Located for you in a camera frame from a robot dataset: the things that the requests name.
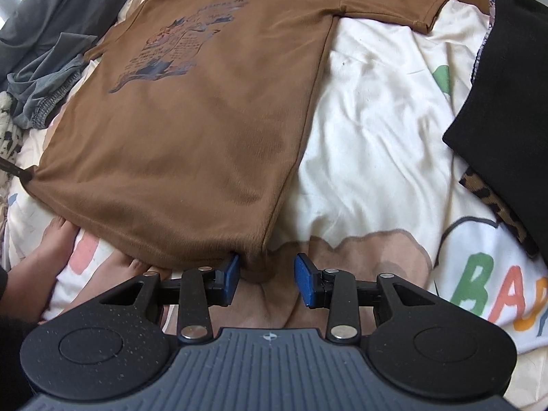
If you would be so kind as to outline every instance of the black sleeve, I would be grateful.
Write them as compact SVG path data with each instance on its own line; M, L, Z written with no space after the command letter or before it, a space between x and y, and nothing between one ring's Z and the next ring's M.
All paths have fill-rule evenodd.
M5 287L8 284L8 273L0 267L0 299L4 295Z
M31 387L19 362L19 351L25 337L36 326L36 323L0 317L0 409L2 410L17 410L32 398Z

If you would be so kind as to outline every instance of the gray clothing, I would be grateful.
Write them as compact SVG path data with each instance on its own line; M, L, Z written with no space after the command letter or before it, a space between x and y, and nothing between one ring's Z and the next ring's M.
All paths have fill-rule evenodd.
M55 106L79 81L86 67L83 54L97 39L94 35L62 32L56 45L17 74L8 74L8 93L17 103L11 111L21 128L47 128ZM74 57L64 64L68 57Z
M21 0L0 0L0 18L2 20L7 20L17 9L17 6Z
M13 81L17 83L24 81L22 71L28 77L34 75L24 70L30 64L37 70L39 66L36 60L48 59L49 69L62 70L79 53L85 52L91 46L77 50L76 46L82 45L82 36L100 38L105 35L116 21L125 2L126 0L21 1L15 14L0 30L0 91L8 87L8 74L13 74ZM79 34L63 40L65 54L61 50L51 51L60 41L61 33ZM57 66L53 66L53 57L57 60ZM26 120L21 117L23 111L14 113L15 122L28 127L29 122L32 122L28 112L25 110Z

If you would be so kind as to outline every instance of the crosshair logo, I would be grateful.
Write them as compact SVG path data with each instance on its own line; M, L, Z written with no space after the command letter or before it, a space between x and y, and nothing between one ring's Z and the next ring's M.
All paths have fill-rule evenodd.
M263 335L262 338L268 341L272 341L272 340L276 340L278 336L272 332L268 332L265 335Z

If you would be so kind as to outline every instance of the brown t-shirt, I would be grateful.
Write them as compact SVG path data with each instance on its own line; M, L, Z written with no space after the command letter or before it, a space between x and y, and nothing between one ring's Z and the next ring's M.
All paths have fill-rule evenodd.
M339 17L425 33L447 0L146 0L88 57L28 192L147 263L269 273Z

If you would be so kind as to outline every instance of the toe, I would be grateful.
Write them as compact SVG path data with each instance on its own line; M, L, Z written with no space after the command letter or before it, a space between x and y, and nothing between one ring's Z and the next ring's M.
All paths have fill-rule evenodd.
M129 267L129 265L132 263L133 258L128 257L128 255L120 252L117 249L114 249L114 251L110 254L110 256L105 260L105 262L101 266L123 266L123 267Z
M141 275L150 269L150 264L145 264L140 260L133 260L129 268L135 275Z
M48 233L51 233L55 230L59 230L62 225L65 223L65 220L60 217L60 216L56 216L54 217L50 223L48 224L48 226L46 227L46 230L44 230L44 233L42 235L42 238L44 238L45 236L47 236Z
M61 225L61 231L65 234L67 234L68 236L74 236L76 237L76 235L78 234L78 232L80 231L80 227L79 226L75 226L72 222L68 222L68 221L65 221L63 220L63 224Z
M162 268L156 267L156 266L152 266L149 269L149 271L158 272L160 274L161 279L169 279L171 277L171 274L172 274L171 269L162 269Z

